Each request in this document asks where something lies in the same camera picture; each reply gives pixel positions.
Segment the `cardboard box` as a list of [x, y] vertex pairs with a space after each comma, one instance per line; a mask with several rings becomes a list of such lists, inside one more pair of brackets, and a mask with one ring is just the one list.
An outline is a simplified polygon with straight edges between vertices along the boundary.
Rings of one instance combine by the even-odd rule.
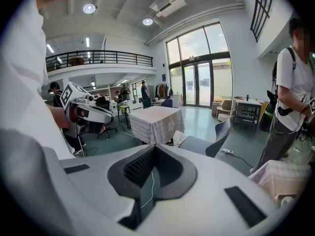
[[222, 102], [223, 102], [223, 99], [220, 96], [215, 95], [214, 101], [212, 102], [212, 116], [213, 117], [216, 117], [217, 107], [220, 106]]
[[70, 66], [83, 65], [84, 63], [85, 63], [85, 60], [81, 57], [72, 57], [68, 60], [68, 64]]

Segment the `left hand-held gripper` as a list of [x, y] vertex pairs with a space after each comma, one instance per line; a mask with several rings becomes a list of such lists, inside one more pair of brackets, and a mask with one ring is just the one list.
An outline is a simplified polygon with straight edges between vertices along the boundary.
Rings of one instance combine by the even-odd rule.
[[[69, 136], [78, 137], [85, 133], [99, 134], [106, 123], [114, 121], [114, 115], [109, 110], [96, 106], [94, 97], [80, 85], [68, 82], [62, 92], [61, 103], [66, 119], [70, 122]], [[81, 107], [89, 111], [87, 117], [79, 118], [73, 122], [70, 120], [71, 107]]]

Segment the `black frame desk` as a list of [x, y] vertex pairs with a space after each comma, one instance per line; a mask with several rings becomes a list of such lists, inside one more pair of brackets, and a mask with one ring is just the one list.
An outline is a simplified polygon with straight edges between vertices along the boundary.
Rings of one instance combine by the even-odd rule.
[[236, 128], [238, 125], [248, 126], [253, 132], [256, 132], [259, 125], [259, 118], [262, 109], [262, 104], [255, 100], [235, 100], [235, 112], [233, 125]]

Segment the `white cabinet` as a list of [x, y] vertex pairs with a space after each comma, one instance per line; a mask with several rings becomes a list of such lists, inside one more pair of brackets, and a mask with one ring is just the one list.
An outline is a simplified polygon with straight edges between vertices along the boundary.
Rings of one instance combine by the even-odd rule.
[[174, 94], [171, 96], [173, 101], [173, 108], [180, 108], [183, 105], [183, 96], [181, 94]]

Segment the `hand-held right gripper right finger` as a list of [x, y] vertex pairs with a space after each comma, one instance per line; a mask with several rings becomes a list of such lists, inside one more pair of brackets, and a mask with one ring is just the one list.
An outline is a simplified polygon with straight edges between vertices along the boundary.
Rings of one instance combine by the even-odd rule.
[[248, 229], [225, 189], [237, 186], [270, 216], [275, 201], [256, 183], [229, 164], [181, 148], [172, 152], [197, 168], [194, 186], [181, 198], [159, 201], [137, 228], [142, 236], [237, 236]]

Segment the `white ceiling air conditioner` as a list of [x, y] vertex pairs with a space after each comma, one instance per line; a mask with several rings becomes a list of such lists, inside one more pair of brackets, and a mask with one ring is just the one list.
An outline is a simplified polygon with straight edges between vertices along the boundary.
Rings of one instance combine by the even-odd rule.
[[156, 17], [168, 17], [170, 14], [186, 6], [185, 0], [156, 0], [150, 5]]

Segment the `person's left forearm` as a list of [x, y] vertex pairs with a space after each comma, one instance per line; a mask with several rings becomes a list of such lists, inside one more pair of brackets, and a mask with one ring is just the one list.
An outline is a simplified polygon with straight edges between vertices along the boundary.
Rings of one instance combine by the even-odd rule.
[[51, 111], [51, 114], [55, 120], [55, 123], [59, 128], [70, 128], [70, 122], [66, 119], [64, 115], [64, 111], [62, 108], [59, 107], [53, 107], [48, 104], [46, 104], [48, 109]]

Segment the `clothes rack with garments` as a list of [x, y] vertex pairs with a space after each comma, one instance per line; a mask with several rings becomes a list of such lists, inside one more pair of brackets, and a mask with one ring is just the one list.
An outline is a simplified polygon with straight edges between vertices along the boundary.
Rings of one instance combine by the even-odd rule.
[[169, 85], [166, 84], [157, 84], [155, 90], [155, 97], [164, 97], [167, 98], [169, 93]]

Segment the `large glass entrance window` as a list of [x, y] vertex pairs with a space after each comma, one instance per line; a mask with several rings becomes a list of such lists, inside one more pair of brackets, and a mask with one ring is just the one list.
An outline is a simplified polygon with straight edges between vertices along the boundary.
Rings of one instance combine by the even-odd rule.
[[[183, 96], [183, 106], [212, 109], [215, 95], [233, 96], [228, 43], [220, 23], [201, 26], [166, 43], [170, 88]], [[189, 60], [189, 57], [200, 59]]]

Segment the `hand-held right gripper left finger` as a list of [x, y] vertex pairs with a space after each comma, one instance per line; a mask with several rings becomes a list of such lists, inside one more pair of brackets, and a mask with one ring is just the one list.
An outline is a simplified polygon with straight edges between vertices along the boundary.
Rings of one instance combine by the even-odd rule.
[[49, 220], [57, 235], [67, 236], [156, 236], [151, 217], [141, 221], [138, 199], [118, 191], [124, 187], [122, 171], [109, 174], [110, 167], [130, 156], [139, 158], [154, 146], [94, 157], [59, 160], [49, 150], [49, 190], [52, 206]]

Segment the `black mezzanine railing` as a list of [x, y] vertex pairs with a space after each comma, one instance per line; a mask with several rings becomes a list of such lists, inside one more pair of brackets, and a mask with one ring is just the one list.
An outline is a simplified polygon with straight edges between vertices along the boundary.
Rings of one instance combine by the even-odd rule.
[[153, 58], [146, 55], [108, 50], [82, 50], [52, 55], [46, 58], [47, 72], [72, 67], [68, 60], [72, 57], [81, 57], [86, 64], [130, 64], [146, 67], [153, 66]]
[[250, 30], [253, 32], [256, 42], [262, 34], [267, 20], [270, 18], [273, 0], [254, 0], [254, 10]]

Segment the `person's left hand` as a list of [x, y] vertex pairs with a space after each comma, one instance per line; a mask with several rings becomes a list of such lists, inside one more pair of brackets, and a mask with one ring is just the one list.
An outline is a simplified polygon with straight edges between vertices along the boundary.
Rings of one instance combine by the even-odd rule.
[[70, 109], [70, 120], [75, 122], [79, 118], [87, 117], [89, 115], [89, 111], [86, 109], [83, 109], [81, 107], [71, 107]]

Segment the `black and green bag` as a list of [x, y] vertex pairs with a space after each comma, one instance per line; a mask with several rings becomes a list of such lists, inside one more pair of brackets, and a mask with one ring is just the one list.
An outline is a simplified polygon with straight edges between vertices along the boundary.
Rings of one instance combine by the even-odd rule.
[[275, 93], [272, 93], [271, 91], [267, 91], [267, 96], [269, 97], [269, 106], [267, 110], [269, 113], [272, 114], [271, 117], [267, 118], [266, 116], [262, 117], [259, 121], [259, 129], [263, 132], [268, 132], [271, 126], [271, 122], [273, 119], [273, 115], [275, 112], [277, 100], [278, 100], [278, 91], [276, 90]]

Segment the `black office chair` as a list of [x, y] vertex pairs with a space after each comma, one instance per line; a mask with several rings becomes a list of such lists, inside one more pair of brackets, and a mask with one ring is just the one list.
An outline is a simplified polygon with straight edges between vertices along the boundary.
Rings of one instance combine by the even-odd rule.
[[[106, 110], [110, 110], [110, 101], [106, 100], [106, 98], [104, 96], [101, 96], [99, 97], [97, 100], [96, 100], [96, 105], [98, 107], [101, 107], [103, 109], [106, 109]], [[103, 134], [103, 133], [106, 133], [107, 136], [108, 136], [108, 139], [110, 138], [110, 135], [108, 133], [108, 130], [114, 130], [115, 132], [117, 132], [117, 128], [112, 128], [112, 127], [109, 127], [107, 124], [104, 125], [102, 128], [101, 128], [101, 131], [100, 133], [97, 135], [97, 139], [99, 139], [99, 137]]]

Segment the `yellow box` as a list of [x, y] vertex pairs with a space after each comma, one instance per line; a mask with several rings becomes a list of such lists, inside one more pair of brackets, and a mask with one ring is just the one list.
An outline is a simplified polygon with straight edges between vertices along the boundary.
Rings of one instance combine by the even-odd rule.
[[267, 110], [269, 106], [269, 102], [265, 101], [262, 103], [262, 106], [261, 106], [261, 113], [260, 113], [260, 119], [264, 116], [266, 116], [267, 118], [271, 117], [272, 114], [269, 113], [269, 111]]

